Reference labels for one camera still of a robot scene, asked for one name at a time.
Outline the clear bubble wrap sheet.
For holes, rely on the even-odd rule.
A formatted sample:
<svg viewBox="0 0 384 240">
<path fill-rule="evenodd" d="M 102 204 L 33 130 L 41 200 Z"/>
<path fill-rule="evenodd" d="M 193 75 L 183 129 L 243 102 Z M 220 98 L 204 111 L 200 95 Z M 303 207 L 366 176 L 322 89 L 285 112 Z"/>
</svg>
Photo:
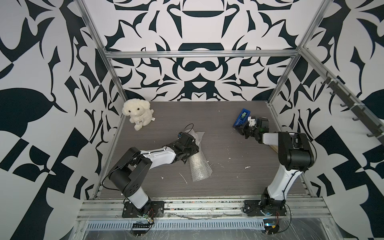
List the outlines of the clear bubble wrap sheet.
<svg viewBox="0 0 384 240">
<path fill-rule="evenodd" d="M 196 140 L 196 145 L 199 147 L 199 152 L 188 158 L 190 164 L 191 175 L 193 182 L 205 180 L 212 174 L 212 169 L 203 153 L 202 138 L 205 132 L 189 132 Z"/>
</svg>

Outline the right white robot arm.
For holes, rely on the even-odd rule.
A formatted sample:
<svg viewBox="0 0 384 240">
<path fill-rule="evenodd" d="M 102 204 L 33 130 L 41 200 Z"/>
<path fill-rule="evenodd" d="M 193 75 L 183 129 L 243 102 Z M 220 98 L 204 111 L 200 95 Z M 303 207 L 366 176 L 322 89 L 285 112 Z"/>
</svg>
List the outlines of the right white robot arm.
<svg viewBox="0 0 384 240">
<path fill-rule="evenodd" d="M 293 183 L 315 163 L 315 157 L 305 133 L 270 132 L 269 119 L 243 118 L 233 127 L 246 139 L 278 148 L 279 168 L 272 183 L 262 194 L 261 209 L 282 208 Z"/>
</svg>

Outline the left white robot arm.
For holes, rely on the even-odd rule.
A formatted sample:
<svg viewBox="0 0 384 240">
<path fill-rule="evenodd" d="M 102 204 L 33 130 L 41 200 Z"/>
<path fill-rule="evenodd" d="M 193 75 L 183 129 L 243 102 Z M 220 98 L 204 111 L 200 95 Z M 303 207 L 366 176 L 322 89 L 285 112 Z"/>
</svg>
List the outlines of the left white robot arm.
<svg viewBox="0 0 384 240">
<path fill-rule="evenodd" d="M 179 133 L 176 141 L 157 150 L 130 148 L 112 167 L 107 178 L 114 184 L 114 190 L 123 194 L 142 215 L 150 210 L 151 204 L 150 197 L 142 188 L 148 172 L 178 161 L 186 163 L 189 157 L 198 152 L 196 139 L 188 133 Z"/>
</svg>

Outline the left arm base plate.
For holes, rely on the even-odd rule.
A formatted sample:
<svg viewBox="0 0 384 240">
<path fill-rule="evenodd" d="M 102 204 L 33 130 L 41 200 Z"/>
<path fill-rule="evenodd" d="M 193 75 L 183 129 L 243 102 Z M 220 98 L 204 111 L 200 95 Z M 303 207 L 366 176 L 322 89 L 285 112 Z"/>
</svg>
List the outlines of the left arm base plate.
<svg viewBox="0 0 384 240">
<path fill-rule="evenodd" d="M 136 218 L 136 217 L 161 217 L 164 214 L 165 202 L 164 201 L 151 201 L 149 200 L 141 209 L 137 208 L 132 202 L 125 202 L 122 212 L 122 218 Z"/>
</svg>

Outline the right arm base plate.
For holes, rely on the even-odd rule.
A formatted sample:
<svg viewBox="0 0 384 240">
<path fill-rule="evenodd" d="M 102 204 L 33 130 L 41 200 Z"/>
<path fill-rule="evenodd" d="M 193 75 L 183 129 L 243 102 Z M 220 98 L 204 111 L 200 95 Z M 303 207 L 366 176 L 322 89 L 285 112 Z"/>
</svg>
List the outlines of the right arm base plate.
<svg viewBox="0 0 384 240">
<path fill-rule="evenodd" d="M 280 216 L 286 216 L 287 209 L 285 201 L 267 200 L 245 200 L 243 213 L 248 217 L 273 217 L 279 214 Z"/>
</svg>

